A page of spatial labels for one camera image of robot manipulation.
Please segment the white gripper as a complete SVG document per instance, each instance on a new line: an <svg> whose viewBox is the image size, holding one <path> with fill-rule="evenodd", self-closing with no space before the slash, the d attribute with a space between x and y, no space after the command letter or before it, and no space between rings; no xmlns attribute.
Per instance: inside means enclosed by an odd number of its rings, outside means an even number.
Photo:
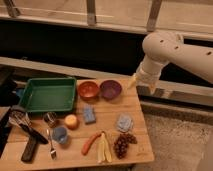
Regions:
<svg viewBox="0 0 213 171"><path fill-rule="evenodd" d="M138 84L146 84L149 87L150 94L155 93L156 83L161 76L161 67L154 68L153 66L144 66L140 64L136 70L136 74L133 74L129 81L127 88L130 89Z"/></svg>

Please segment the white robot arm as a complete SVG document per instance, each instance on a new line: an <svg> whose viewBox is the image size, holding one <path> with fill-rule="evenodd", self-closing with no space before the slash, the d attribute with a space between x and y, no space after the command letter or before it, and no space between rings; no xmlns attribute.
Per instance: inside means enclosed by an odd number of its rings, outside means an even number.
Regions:
<svg viewBox="0 0 213 171"><path fill-rule="evenodd" d="M128 87L147 84L155 92L163 68L173 63L213 84L213 48L185 44L183 36L173 32L152 32L143 42L145 53Z"/></svg>

